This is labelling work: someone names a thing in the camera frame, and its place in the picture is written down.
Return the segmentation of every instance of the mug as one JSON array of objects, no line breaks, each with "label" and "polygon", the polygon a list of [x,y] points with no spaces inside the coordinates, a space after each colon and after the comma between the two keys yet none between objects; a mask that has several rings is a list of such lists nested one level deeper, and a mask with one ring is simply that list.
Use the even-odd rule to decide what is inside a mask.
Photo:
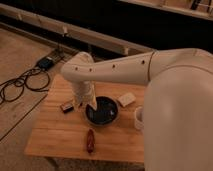
[{"label": "mug", "polygon": [[143,125],[143,108],[142,108],[142,106],[137,107],[134,111],[134,126],[135,126],[135,129],[143,132],[144,125]]}]

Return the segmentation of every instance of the red object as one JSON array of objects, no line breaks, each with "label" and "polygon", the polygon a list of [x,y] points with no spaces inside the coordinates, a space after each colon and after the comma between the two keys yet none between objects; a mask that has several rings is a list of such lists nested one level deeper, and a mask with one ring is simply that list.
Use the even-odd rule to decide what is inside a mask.
[{"label": "red object", "polygon": [[95,148],[95,136],[92,129],[90,129],[87,133],[87,151],[88,153],[92,153]]}]

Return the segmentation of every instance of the black device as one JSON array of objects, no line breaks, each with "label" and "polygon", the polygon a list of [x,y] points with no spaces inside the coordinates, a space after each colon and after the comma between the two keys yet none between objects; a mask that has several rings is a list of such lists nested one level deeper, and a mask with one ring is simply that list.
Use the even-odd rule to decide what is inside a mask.
[{"label": "black device", "polygon": [[63,57],[64,57],[63,52],[60,51],[59,49],[55,49],[45,57],[41,58],[36,63],[36,66],[47,71],[51,67],[53,67],[57,62],[59,62]]}]

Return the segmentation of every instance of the black wall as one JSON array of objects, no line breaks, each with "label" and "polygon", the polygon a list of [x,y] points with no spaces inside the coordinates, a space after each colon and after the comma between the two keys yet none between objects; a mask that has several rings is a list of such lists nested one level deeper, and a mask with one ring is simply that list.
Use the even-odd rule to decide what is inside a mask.
[{"label": "black wall", "polygon": [[0,0],[28,11],[156,49],[213,52],[213,22],[116,0]]}]

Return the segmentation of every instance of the floor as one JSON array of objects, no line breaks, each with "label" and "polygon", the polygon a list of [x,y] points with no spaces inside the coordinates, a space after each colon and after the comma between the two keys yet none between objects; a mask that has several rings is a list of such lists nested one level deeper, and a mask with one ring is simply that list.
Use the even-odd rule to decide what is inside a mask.
[{"label": "floor", "polygon": [[[52,47],[0,28],[0,83],[18,77],[32,68],[36,61],[52,51]],[[51,79],[60,72],[63,62],[49,71]],[[33,86],[45,84],[40,76],[30,80]],[[8,96],[18,93],[11,87]],[[0,105],[0,170],[2,171],[52,171],[53,167],[40,157],[24,154],[28,137],[46,93],[26,90],[15,102]],[[136,163],[113,163],[86,160],[56,159],[60,171],[139,171],[143,165]]]}]

